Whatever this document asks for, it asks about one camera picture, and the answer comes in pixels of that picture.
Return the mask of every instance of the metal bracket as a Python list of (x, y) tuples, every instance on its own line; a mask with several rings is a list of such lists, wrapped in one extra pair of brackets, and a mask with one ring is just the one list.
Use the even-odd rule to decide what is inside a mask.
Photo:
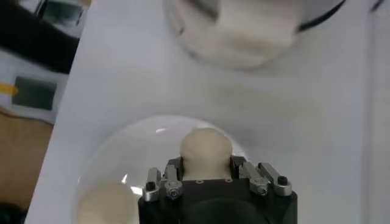
[(168, 165), (165, 168), (166, 196), (171, 200), (178, 199), (183, 194), (183, 183), (177, 178), (177, 170), (174, 165)]
[(259, 163), (258, 170), (271, 182), (277, 195), (290, 196), (293, 193), (293, 187), (287, 177), (280, 176), (269, 163)]
[(153, 167), (147, 173), (147, 182), (142, 189), (142, 197), (145, 201), (157, 201), (160, 198), (161, 173)]
[(263, 178), (250, 162), (243, 162), (239, 172), (241, 177), (248, 177), (250, 191), (261, 196), (268, 194), (267, 179)]

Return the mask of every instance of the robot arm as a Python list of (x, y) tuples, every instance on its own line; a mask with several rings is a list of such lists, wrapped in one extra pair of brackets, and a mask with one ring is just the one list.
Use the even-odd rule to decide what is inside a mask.
[(232, 156), (232, 177), (183, 181), (182, 159), (169, 160), (161, 176), (151, 168), (138, 201), (141, 224), (297, 224), (297, 195), (287, 177), (268, 163), (254, 167)]

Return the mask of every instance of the white surface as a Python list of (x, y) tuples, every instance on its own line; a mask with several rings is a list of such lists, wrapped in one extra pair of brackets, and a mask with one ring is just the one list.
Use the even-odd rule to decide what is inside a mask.
[(390, 223), (390, 2), (374, 15), (370, 223)]
[(95, 0), (26, 223), (70, 224), (78, 176), (97, 147), (131, 122), (178, 114), (223, 128), (252, 161), (289, 177), (299, 223), (366, 224), (367, 9), (349, 1), (277, 61), (245, 73), (190, 59), (159, 0)]

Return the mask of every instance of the bolt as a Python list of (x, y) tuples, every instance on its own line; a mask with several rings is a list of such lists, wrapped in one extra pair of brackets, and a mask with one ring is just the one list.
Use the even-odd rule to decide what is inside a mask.
[(170, 190), (169, 197), (171, 199), (176, 199), (177, 197), (179, 197), (179, 192), (176, 189)]
[(288, 179), (285, 176), (279, 176), (278, 177), (278, 184), (281, 186), (287, 186), (288, 185)]
[(156, 184), (152, 181), (147, 182), (145, 185), (146, 191), (154, 191), (156, 190)]
[(265, 195), (267, 195), (267, 190), (261, 188), (261, 189), (259, 189), (258, 193), (259, 193), (260, 195), (262, 195), (262, 196), (265, 196)]

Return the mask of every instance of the screw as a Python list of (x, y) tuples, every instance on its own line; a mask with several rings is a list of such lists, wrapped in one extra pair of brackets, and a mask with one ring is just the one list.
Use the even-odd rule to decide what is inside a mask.
[(278, 177), (278, 184), (281, 186), (287, 186), (288, 185), (288, 179), (285, 176), (279, 176)]
[(260, 189), (258, 190), (258, 193), (259, 193), (260, 195), (262, 195), (262, 196), (265, 196), (265, 195), (267, 195), (267, 190), (266, 190), (266, 189), (260, 188)]
[(179, 192), (176, 189), (170, 190), (169, 197), (171, 199), (176, 199), (177, 197), (179, 197)]

